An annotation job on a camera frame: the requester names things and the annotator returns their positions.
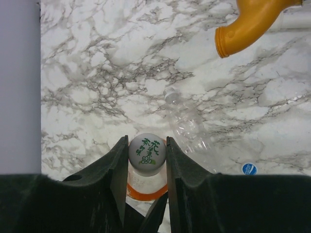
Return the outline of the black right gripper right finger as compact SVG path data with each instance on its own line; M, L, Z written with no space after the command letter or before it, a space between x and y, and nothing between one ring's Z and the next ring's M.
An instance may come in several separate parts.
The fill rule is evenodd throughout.
M167 138L173 233L308 233L311 179L303 175L212 174Z

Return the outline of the white green-print bottle cap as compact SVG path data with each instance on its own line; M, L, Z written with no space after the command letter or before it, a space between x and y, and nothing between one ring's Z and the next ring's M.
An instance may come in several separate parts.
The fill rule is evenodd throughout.
M156 175L166 161L164 140L152 133L137 135L129 144L129 162L141 176Z

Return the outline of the blue Pocari Sweat cap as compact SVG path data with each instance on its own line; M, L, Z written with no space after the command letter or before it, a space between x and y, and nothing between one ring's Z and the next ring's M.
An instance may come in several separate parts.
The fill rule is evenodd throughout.
M256 175L258 169L253 163L245 163L242 165L241 171L244 175Z

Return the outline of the orange label tea bottle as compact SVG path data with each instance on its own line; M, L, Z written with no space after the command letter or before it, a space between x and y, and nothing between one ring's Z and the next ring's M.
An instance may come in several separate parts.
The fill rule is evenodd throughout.
M128 166L127 196L139 201L152 201L168 191L166 163L153 176L141 176L134 168Z

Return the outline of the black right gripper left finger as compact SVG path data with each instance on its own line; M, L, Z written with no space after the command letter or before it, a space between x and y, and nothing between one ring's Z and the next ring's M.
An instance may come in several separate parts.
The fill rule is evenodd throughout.
M0 177L3 233L121 233L128 137L103 157L56 181L43 174Z

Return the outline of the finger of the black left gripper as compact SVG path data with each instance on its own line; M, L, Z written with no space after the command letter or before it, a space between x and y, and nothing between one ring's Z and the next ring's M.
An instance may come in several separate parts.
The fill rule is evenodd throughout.
M123 232L138 233L144 218L141 213L126 203Z
M157 233L159 226L162 224L166 204L168 200L168 192L155 200L149 208L140 228L139 233Z

